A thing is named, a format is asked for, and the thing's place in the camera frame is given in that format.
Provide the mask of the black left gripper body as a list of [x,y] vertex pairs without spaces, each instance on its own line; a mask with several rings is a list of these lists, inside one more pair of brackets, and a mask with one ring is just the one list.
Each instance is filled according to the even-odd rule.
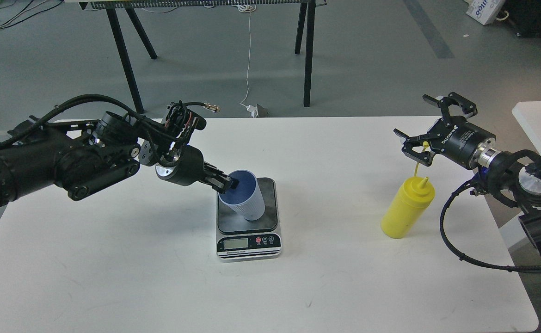
[[206,177],[203,154],[201,150],[193,146],[184,147],[175,166],[156,165],[155,170],[159,179],[184,187],[204,180]]

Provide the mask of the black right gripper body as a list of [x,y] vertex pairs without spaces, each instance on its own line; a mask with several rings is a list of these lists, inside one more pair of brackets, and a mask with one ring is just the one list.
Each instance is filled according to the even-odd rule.
[[494,143],[496,139],[496,135],[464,118],[453,118],[450,127],[439,119],[432,126],[432,133],[432,150],[465,169],[477,167],[475,154],[479,145]]

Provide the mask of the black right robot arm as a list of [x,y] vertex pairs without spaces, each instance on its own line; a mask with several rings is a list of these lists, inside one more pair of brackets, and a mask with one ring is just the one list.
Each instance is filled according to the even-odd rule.
[[444,230],[444,217],[453,200],[470,190],[474,196],[490,194],[507,207],[518,207],[522,215],[519,223],[528,240],[541,256],[541,156],[524,149],[515,153],[495,148],[495,135],[469,122],[476,116],[476,104],[458,93],[440,98],[423,95],[424,101],[441,111],[433,126],[422,135],[409,136],[398,129],[402,152],[427,167],[436,154],[448,158],[476,174],[452,192],[440,213],[439,229],[446,247],[461,261],[478,267],[520,273],[539,273],[541,265],[501,266],[484,263],[459,251]]

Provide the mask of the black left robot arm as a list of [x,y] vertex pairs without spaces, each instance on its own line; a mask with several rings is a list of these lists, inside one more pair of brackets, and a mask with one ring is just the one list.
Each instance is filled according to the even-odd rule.
[[[95,102],[117,105],[126,114],[52,122],[72,107]],[[157,122],[112,97],[89,93],[42,118],[30,117],[0,142],[0,207],[51,185],[79,201],[132,177],[142,165],[156,166],[158,177],[170,183],[200,182],[219,193],[236,189],[239,180],[205,162],[201,151],[190,146],[194,131],[206,126],[190,106],[171,103],[163,122]]]

